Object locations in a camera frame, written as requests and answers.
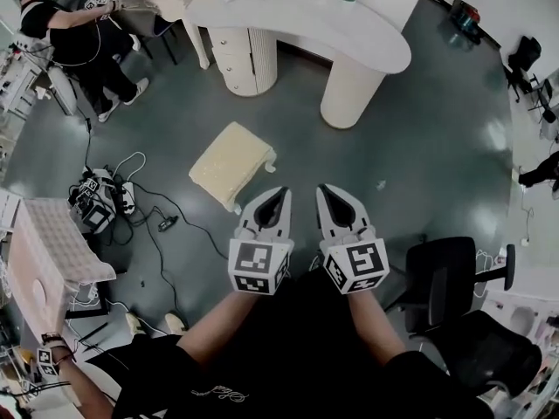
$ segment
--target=forearm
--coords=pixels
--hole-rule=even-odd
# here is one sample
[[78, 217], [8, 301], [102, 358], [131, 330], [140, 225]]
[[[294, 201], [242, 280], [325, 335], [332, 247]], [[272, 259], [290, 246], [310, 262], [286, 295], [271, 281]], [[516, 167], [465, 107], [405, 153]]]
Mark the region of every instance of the forearm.
[[405, 352], [405, 344], [398, 337], [373, 292], [350, 293], [348, 299], [355, 329], [381, 365]]
[[89, 22], [107, 14], [107, 7], [100, 6], [92, 8], [91, 10], [76, 10], [70, 14], [72, 14], [70, 27], [80, 26], [82, 24], [88, 24]]
[[48, 27], [55, 30], [67, 30], [74, 26], [87, 24], [98, 17], [108, 14], [112, 6], [100, 6], [91, 10], [76, 10], [75, 12], [57, 11], [49, 21]]
[[[55, 347], [52, 350], [52, 357], [55, 361], [60, 361], [68, 355], [70, 351], [64, 347]], [[80, 405], [77, 407], [79, 412], [86, 418], [110, 419], [113, 415], [113, 405], [79, 369], [72, 359], [66, 359], [59, 364], [60, 381], [68, 381], [72, 385], [72, 390], [78, 397]]]
[[258, 295], [230, 293], [176, 344], [200, 365], [209, 363], [229, 342], [259, 299]]

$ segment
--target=white box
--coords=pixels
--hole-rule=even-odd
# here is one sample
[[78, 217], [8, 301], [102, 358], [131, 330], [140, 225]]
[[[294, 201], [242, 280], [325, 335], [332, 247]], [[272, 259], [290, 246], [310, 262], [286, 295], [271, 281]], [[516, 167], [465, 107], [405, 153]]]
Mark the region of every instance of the white box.
[[232, 239], [228, 272], [237, 292], [273, 295], [289, 268], [292, 245]]
[[382, 239], [328, 247], [324, 268], [342, 294], [378, 287], [390, 273]]

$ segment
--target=gray floor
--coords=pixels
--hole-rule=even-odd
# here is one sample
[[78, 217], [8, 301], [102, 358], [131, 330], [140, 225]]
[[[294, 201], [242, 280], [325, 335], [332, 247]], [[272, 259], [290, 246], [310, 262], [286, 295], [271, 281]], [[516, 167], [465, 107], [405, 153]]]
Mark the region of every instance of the gray floor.
[[[483, 43], [468, 51], [453, 34], [444, 11], [421, 0], [404, 30], [411, 66], [384, 81], [349, 131], [334, 130], [321, 120], [328, 70], [319, 65], [280, 53], [276, 86], [245, 99], [226, 90], [215, 65], [207, 72], [198, 67], [184, 34], [175, 46], [181, 51], [177, 66], [155, 40], [154, 62], [136, 55], [127, 63], [130, 76], [147, 74], [151, 87], [133, 106], [119, 108], [106, 125], [95, 124], [89, 164], [114, 167], [134, 151], [144, 152], [148, 163], [135, 177], [138, 183], [177, 201], [189, 220], [208, 228], [227, 252], [238, 217], [192, 183], [188, 172], [235, 120], [270, 143], [279, 156], [277, 172], [257, 174], [240, 194], [241, 204], [276, 186], [293, 190], [295, 276], [307, 269], [320, 240], [314, 190], [322, 182], [340, 186], [365, 203], [377, 234], [387, 240], [393, 264], [404, 264], [407, 248], [420, 234], [472, 236], [479, 248], [494, 254], [501, 246], [512, 168], [507, 86], [497, 51]], [[62, 117], [52, 102], [38, 104], [17, 144], [5, 185], [25, 196], [66, 196], [68, 186], [79, 178], [86, 143], [83, 124]], [[136, 163], [129, 163], [122, 174]], [[379, 191], [380, 181], [386, 181], [386, 187]], [[145, 210], [156, 203], [165, 212], [175, 212], [162, 199], [142, 193], [137, 202]], [[156, 234], [180, 307], [190, 323], [196, 322], [231, 290], [225, 261], [204, 233], [183, 223]], [[128, 274], [111, 283], [111, 299], [160, 324], [173, 308], [172, 292], [159, 276], [159, 257], [145, 227], [136, 230], [129, 246], [107, 250], [107, 259], [128, 268]], [[401, 284], [398, 275], [390, 275], [379, 298], [387, 301]], [[122, 310], [115, 307], [110, 318], [103, 347], [128, 341]], [[400, 328], [401, 314], [391, 318]], [[73, 324], [87, 333], [102, 321]]]

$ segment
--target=person sitting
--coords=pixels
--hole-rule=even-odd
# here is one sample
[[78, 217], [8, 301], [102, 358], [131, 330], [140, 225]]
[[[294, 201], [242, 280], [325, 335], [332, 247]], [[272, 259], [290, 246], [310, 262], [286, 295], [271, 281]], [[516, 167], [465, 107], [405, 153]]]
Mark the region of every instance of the person sitting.
[[[146, 91], [149, 81], [133, 84], [101, 42], [93, 22], [119, 9], [116, 2], [91, 10], [69, 11], [51, 0], [20, 0], [20, 31], [30, 38], [48, 38], [54, 48], [52, 61], [63, 66], [79, 81], [99, 122], [106, 122], [122, 101], [129, 106]], [[103, 87], [118, 96], [109, 100]]]

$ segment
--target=hand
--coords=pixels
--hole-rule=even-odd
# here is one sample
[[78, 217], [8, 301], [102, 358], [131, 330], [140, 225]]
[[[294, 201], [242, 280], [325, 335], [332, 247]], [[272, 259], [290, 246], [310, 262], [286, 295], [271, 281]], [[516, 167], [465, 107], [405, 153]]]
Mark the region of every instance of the hand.
[[111, 12], [122, 10], [122, 8], [124, 8], [124, 3], [120, 0], [109, 0], [108, 3], [105, 5], [105, 14], [110, 14]]

